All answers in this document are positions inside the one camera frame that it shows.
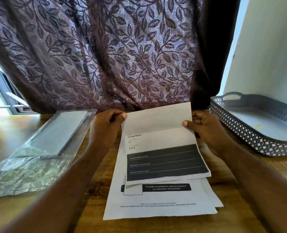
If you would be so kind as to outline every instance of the wooden tabletop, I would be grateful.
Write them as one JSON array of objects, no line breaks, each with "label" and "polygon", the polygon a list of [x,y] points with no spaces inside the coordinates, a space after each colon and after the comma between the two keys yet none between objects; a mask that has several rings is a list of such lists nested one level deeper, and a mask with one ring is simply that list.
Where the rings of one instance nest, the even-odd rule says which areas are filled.
[{"label": "wooden tabletop", "polygon": [[[20,147],[46,120],[39,115],[0,117],[0,162]],[[266,157],[253,152],[230,131],[228,133],[242,147],[252,152],[265,163],[287,178],[287,157]],[[200,216],[150,217],[103,221],[105,205],[114,171],[121,131],[103,159],[89,189],[82,199],[70,232],[266,232],[257,218],[257,211],[250,207],[231,171],[222,160],[215,157],[198,139],[200,151],[211,170],[208,178],[212,189],[224,204],[218,214]],[[76,158],[87,147],[86,135]],[[16,196],[0,197],[0,228],[27,208],[41,192],[30,192]]]}]

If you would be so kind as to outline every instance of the hand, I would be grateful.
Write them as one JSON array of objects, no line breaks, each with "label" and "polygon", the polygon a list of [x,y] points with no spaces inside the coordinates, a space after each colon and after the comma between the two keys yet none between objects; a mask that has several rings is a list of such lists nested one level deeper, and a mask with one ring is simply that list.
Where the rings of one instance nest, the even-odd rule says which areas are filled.
[{"label": "hand", "polygon": [[91,122],[89,148],[105,155],[113,145],[121,123],[127,114],[118,109],[108,109],[95,116]]},{"label": "hand", "polygon": [[224,151],[235,145],[216,115],[208,111],[193,111],[192,117],[196,117],[193,122],[185,120],[183,125],[197,132],[216,156],[221,157]]}]

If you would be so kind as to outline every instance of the purple curtain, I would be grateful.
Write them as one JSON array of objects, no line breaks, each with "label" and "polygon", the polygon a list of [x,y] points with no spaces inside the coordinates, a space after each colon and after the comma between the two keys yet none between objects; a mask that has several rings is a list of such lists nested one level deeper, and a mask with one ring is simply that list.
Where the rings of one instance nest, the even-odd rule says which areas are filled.
[{"label": "purple curtain", "polygon": [[239,1],[0,0],[0,65],[38,113],[203,109]]}]

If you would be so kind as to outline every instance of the person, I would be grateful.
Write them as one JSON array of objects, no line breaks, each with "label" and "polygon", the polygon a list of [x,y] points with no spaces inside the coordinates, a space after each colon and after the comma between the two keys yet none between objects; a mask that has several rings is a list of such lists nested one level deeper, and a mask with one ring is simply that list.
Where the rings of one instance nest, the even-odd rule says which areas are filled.
[{"label": "person", "polygon": [[[212,153],[227,164],[270,229],[287,233],[287,180],[236,144],[215,115],[194,111],[192,116],[195,120],[181,121],[183,125],[197,132]],[[1,232],[66,232],[81,197],[126,117],[125,112],[117,109],[96,115],[86,151]]]}]

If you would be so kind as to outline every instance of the person's left arm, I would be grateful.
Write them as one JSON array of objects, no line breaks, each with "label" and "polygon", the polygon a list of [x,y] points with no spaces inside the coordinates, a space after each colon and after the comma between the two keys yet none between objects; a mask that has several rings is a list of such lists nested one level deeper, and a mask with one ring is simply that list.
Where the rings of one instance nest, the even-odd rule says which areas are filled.
[{"label": "person's left arm", "polygon": [[126,113],[110,109],[91,123],[86,151],[34,204],[0,232],[66,232],[88,184],[113,145]]}]

